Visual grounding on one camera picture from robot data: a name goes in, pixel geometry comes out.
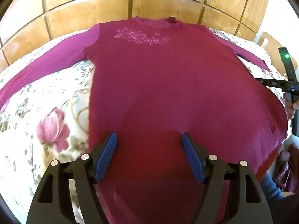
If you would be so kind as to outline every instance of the embroidered floral design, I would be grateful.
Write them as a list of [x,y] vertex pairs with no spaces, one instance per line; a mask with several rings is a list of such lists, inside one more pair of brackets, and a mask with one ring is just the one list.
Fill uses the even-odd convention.
[[122,29],[117,29],[117,35],[114,36],[116,39],[125,39],[128,42],[135,42],[137,44],[145,44],[149,45],[153,44],[163,44],[170,41],[170,37],[161,37],[160,34],[154,34],[152,37],[148,37],[147,34],[143,34],[142,31],[135,31],[134,29],[128,29],[124,27]]
[[36,128],[37,138],[43,143],[53,143],[58,152],[68,148],[66,139],[70,135],[70,129],[63,120],[64,112],[55,107]]

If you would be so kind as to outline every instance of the shirt sleeve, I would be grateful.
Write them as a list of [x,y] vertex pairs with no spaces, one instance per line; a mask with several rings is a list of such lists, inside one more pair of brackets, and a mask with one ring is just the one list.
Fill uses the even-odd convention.
[[277,188],[268,173],[266,173],[260,184],[267,201],[280,200],[283,198],[281,190]]
[[14,93],[27,84],[86,60],[84,49],[98,40],[99,33],[100,25],[96,24],[85,33],[66,38],[26,66],[0,90],[0,109]]
[[266,71],[270,72],[269,67],[267,66],[267,64],[265,63],[265,61],[263,61],[262,59],[258,58],[257,56],[255,56],[254,54],[252,54],[251,52],[241,48],[240,46],[235,45],[234,43],[231,43],[230,41],[227,41],[219,36],[217,36],[216,34],[214,34],[211,30],[209,30],[207,28],[207,30],[214,36],[214,38],[216,38],[218,41],[220,41],[222,44],[230,47],[234,53],[236,55],[241,56],[242,58],[244,58],[245,60],[252,62],[254,65],[257,65],[263,69],[265,69]]

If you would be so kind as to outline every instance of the magenta long-sleeve shirt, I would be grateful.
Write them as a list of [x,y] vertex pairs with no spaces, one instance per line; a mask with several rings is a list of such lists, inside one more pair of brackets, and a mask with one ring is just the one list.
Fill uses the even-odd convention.
[[181,134],[189,132],[223,161],[246,160],[259,179],[286,138],[283,105],[236,54],[269,70],[205,26],[138,17],[97,24],[63,40],[13,77],[0,90],[0,107],[26,84],[90,59],[95,64],[90,148],[109,131],[118,136],[98,185],[108,220],[188,223],[202,186],[193,178]]

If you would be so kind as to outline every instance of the floral bedspread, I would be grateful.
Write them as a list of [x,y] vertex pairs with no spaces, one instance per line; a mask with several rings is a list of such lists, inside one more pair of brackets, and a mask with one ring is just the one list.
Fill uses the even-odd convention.
[[[60,41],[86,31],[56,38],[20,58],[0,74],[0,89]],[[261,47],[222,31],[212,31],[267,63],[271,72],[239,57],[254,77],[284,80]],[[53,159],[73,161],[88,149],[89,95],[94,70],[91,61],[81,61],[26,85],[0,109],[0,193],[23,224],[49,163]],[[270,89],[283,102],[281,90]],[[70,192],[76,221],[83,223],[74,181],[70,181]]]

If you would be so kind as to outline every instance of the wooden headboard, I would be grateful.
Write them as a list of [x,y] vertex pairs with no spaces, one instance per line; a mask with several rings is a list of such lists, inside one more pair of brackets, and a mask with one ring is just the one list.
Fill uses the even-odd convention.
[[[260,40],[258,41],[259,46],[261,46],[263,44],[265,38],[267,38],[269,41],[265,46],[263,46],[263,48],[270,55],[271,65],[273,65],[281,75],[285,76],[286,70],[285,70],[284,65],[281,61],[280,54],[279,54],[279,51],[278,51],[278,48],[283,47],[283,46],[275,38],[273,38],[270,34],[268,34],[267,32],[263,32]],[[297,68],[298,68],[297,62],[294,60],[292,55],[291,55],[291,59],[292,59],[294,69],[296,71]]]
[[56,37],[134,16],[175,16],[253,41],[267,4],[268,0],[13,0],[0,21],[0,72]]

